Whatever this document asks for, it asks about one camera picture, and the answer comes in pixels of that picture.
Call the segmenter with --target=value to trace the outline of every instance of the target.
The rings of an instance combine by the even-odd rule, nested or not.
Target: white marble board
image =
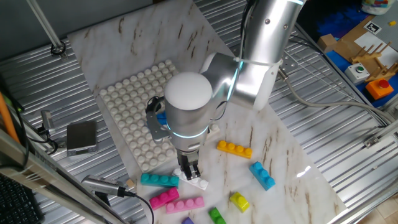
[[[210,53],[232,55],[191,0],[156,4],[68,38],[133,179],[141,176],[141,171],[103,101],[97,98],[99,90],[168,58],[181,72],[198,72]],[[258,112],[229,104],[218,124],[223,139],[252,147],[252,159],[216,150],[219,139],[208,141],[199,162],[202,177],[209,181],[207,190],[184,182],[179,188],[181,198],[203,196],[205,208],[171,215],[161,208],[155,211],[157,223],[180,223],[187,216],[196,224],[211,223],[207,212],[217,207],[227,223],[318,224],[346,209],[269,105]],[[275,178],[276,185],[267,192],[249,171],[256,161]],[[153,172],[171,174],[176,167],[177,160],[172,160]],[[137,193],[147,199],[163,191],[137,186]],[[243,214],[228,200],[235,191],[251,204]]]

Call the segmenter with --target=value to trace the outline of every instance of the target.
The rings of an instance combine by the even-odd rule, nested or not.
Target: yellow lego brick
[[[227,143],[224,140],[218,142],[217,149],[223,152],[228,152],[246,159],[251,159],[253,151],[251,148],[243,148],[243,146],[235,146],[233,143]]]
[[[232,195],[229,200],[232,201],[232,203],[234,203],[242,213],[244,213],[244,211],[246,211],[250,206],[249,202],[239,192]]]

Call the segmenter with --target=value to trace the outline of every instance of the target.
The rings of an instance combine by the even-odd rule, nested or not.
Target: blue lego brick
[[[180,178],[166,175],[142,174],[141,184],[156,187],[178,187]]]
[[[272,186],[275,185],[274,179],[269,176],[268,172],[264,168],[262,168],[260,162],[255,162],[253,165],[250,166],[249,170],[260,182],[265,190],[269,190]]]
[[[188,217],[184,221],[182,221],[181,224],[194,224],[194,222]]]
[[[159,121],[159,123],[160,123],[161,125],[167,124],[166,112],[159,113],[159,114],[156,115],[156,117],[157,117],[157,120]]]

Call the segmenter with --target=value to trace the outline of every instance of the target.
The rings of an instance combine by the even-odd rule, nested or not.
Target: cardboard box
[[[324,53],[328,53],[337,46],[337,41],[331,34],[328,34],[320,37],[317,44]]]

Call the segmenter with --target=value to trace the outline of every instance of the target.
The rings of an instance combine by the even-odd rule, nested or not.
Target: metal grated table
[[[228,47],[233,51],[237,49],[246,1],[195,2]],[[297,30],[293,34],[305,37]],[[65,152],[53,156],[67,171],[78,180],[87,174],[96,174],[125,182],[129,177],[118,151],[73,50],[68,40],[64,42],[67,44],[69,60],[61,61],[58,57],[51,57],[50,46],[46,46],[0,62],[0,72],[4,74],[15,97],[26,107],[24,115],[34,126],[41,125],[40,110],[48,109],[52,112],[57,127],[54,139],[63,141],[66,126],[71,122],[97,121],[98,153],[78,159],[68,158]],[[285,70],[298,94],[306,100],[349,100],[334,88],[347,92],[360,101],[364,100],[313,49],[289,43],[285,51]],[[288,54],[313,74],[301,68]],[[398,148],[395,139],[387,138],[371,149],[366,149],[363,145],[363,141],[376,133],[380,125],[367,111],[350,106],[306,107],[296,101],[281,80],[276,81],[269,103],[347,205],[348,211],[359,208],[398,176]],[[89,223],[39,194],[36,197],[45,213],[45,223]],[[370,207],[382,200],[383,198],[374,202]],[[144,212],[136,199],[113,197],[110,202],[122,217],[147,222],[143,219]]]
[[[40,110],[50,110],[57,133],[52,139],[66,140],[67,125],[77,121],[96,121],[98,152],[79,157],[67,157],[66,151],[56,152],[52,158],[71,175],[81,181],[88,174],[121,182],[129,179],[127,171],[113,143],[108,128],[95,102],[84,74],[68,40],[68,60],[50,55],[50,46],[0,63],[9,88],[25,107],[24,117],[36,128],[41,126]],[[91,223],[84,217],[36,194],[45,215],[44,223]],[[140,201],[136,198],[109,198],[111,207],[123,218],[147,223]]]
[[[246,1],[197,0],[195,3],[221,39],[237,55]],[[292,35],[309,40],[297,29]],[[349,98],[337,92],[336,88],[359,101],[367,102],[354,85],[345,80],[344,75],[335,72],[315,50],[289,42],[285,52],[283,67],[297,93],[304,99],[317,103],[348,101]],[[314,75],[300,67],[288,54]],[[398,145],[393,137],[372,149],[367,149],[363,144],[379,130],[380,125],[367,111],[352,106],[309,108],[298,103],[281,80],[276,81],[269,103],[344,201],[348,207],[346,212],[360,209],[362,203],[398,177]],[[365,215],[389,195],[381,197],[355,216]]]

